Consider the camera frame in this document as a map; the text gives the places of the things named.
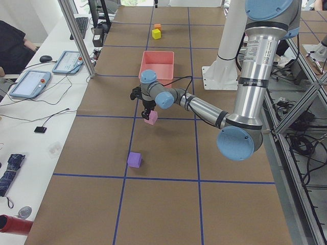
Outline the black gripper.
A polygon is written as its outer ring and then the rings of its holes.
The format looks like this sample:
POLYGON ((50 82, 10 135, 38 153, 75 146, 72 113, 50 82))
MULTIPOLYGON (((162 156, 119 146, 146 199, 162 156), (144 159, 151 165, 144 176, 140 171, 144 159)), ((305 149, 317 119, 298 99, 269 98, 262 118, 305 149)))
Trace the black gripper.
POLYGON ((143 106, 145 110, 142 112, 142 118, 149 120, 151 117, 152 110, 154 110, 156 107, 156 102, 154 100, 152 101, 143 100, 143 106))

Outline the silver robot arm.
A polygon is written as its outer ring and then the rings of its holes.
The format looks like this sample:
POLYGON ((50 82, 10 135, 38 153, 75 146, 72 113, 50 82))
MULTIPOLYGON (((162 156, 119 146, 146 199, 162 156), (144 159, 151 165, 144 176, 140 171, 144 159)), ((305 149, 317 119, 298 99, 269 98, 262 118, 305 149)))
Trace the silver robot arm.
POLYGON ((162 109, 178 104, 200 119, 220 129, 217 147, 226 158, 243 161, 262 144, 262 122, 259 118, 280 40, 292 38, 299 30, 301 1, 246 1, 248 43, 238 80, 235 107, 223 111, 184 89, 165 88, 153 70, 141 73, 140 85, 131 93, 140 99, 142 117, 149 119, 156 106, 162 109))

